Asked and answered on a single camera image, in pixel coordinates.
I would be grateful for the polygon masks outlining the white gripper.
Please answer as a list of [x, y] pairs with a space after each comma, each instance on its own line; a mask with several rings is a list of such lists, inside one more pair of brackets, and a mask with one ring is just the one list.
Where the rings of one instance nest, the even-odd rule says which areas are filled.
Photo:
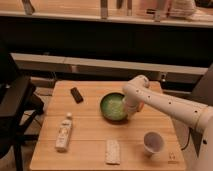
[[141, 103], [139, 101], [133, 100], [128, 96], [123, 98], [123, 108], [127, 114], [127, 120], [130, 121], [135, 115], [136, 112], [140, 111]]

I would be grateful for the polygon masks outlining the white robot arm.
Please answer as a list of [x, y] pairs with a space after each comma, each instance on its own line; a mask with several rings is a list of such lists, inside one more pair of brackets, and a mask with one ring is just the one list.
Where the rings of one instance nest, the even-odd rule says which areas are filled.
[[149, 89], [149, 79], [138, 75], [123, 85], [123, 107], [128, 117], [145, 103], [202, 134], [196, 171], [213, 171], [213, 106], [158, 93]]

